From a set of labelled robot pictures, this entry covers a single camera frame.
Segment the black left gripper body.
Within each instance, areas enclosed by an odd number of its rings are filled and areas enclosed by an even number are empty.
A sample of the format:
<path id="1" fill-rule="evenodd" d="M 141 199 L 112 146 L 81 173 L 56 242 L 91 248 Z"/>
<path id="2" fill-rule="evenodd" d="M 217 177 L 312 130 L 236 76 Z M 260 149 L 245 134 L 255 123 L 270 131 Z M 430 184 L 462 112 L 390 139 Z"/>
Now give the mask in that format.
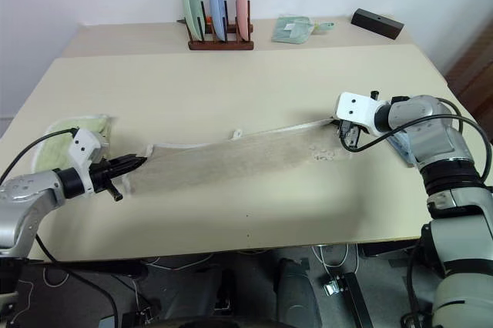
<path id="1" fill-rule="evenodd" d="M 107 191 L 116 201 L 123 198 L 122 193 L 114 186 L 112 179 L 122 175 L 122 160 L 102 159 L 89 167 L 89 176 L 94 193 Z"/>

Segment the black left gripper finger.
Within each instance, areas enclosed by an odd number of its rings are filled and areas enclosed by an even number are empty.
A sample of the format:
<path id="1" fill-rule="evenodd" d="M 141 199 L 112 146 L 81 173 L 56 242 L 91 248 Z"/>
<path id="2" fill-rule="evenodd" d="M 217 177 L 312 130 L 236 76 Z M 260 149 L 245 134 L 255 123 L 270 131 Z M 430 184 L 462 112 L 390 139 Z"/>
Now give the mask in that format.
<path id="1" fill-rule="evenodd" d="M 110 159 L 109 162 L 112 165 L 142 165 L 147 158 L 145 156 L 138 156 L 137 154 L 127 154 Z"/>
<path id="2" fill-rule="evenodd" d="M 138 169 L 145 160 L 120 160 L 114 161 L 110 165 L 111 174 L 126 174 Z"/>

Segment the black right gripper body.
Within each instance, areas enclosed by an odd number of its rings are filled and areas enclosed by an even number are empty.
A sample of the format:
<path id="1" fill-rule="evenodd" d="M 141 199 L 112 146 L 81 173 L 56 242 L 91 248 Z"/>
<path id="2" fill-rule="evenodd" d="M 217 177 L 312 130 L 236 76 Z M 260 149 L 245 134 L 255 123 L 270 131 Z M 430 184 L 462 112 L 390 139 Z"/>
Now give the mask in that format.
<path id="1" fill-rule="evenodd" d="M 340 120 L 338 132 L 341 145 L 346 150 L 355 150 L 357 148 L 361 133 L 360 126 L 347 120 Z"/>

